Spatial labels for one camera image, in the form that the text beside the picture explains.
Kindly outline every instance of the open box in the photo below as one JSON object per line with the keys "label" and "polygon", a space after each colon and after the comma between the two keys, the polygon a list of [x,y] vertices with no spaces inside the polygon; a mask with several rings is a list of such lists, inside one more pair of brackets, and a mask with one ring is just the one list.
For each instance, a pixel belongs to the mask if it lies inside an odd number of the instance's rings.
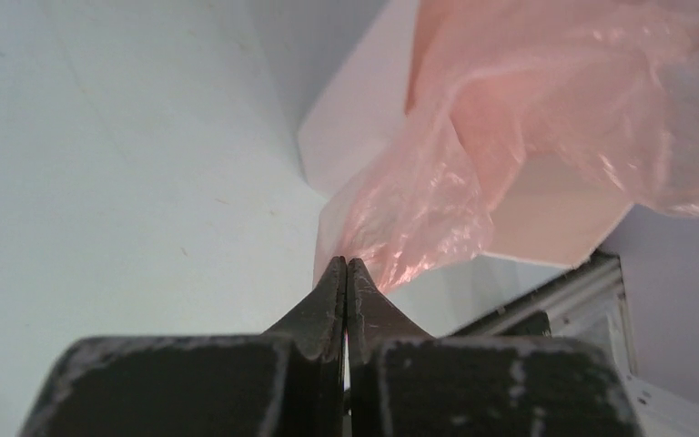
{"label": "open box", "polygon": [[[395,138],[406,121],[420,2],[389,0],[313,104],[299,130],[307,179],[332,195]],[[585,262],[632,202],[581,178],[557,155],[529,158],[491,213],[486,255],[560,268]]]}

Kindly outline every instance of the translucent pink bag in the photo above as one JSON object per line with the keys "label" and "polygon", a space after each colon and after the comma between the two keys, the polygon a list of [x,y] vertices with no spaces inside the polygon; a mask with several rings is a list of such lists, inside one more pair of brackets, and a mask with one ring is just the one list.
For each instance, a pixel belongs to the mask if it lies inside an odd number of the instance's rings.
{"label": "translucent pink bag", "polygon": [[335,255],[381,290],[474,258],[539,153],[699,215],[699,0],[424,0],[406,127],[320,214],[316,280]]}

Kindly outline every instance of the crumpled plastic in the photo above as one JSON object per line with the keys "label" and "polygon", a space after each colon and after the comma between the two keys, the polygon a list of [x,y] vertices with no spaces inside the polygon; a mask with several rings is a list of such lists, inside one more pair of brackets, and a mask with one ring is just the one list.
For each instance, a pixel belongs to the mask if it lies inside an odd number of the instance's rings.
{"label": "crumpled plastic", "polygon": [[699,216],[699,0],[422,2],[406,126],[322,210],[316,280],[336,255],[382,291],[476,257],[540,153]]}

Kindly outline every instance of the black object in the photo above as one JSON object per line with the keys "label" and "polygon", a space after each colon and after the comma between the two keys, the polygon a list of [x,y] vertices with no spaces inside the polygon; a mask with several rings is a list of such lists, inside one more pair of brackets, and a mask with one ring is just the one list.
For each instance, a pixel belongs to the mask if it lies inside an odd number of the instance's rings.
{"label": "black object", "polygon": [[[508,333],[539,333],[546,321],[533,314]],[[355,435],[641,435],[596,348],[433,339],[379,293],[362,261],[341,258],[260,335],[81,340],[51,371],[21,435],[338,436],[348,425],[345,333]]]}

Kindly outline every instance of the gray wall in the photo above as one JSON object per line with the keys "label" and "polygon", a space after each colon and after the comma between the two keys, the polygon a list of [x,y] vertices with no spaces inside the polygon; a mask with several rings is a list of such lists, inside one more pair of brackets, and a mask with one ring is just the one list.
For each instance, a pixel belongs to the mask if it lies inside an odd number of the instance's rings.
{"label": "gray wall", "polygon": [[604,248],[621,256],[640,375],[699,403],[699,219],[636,207]]}

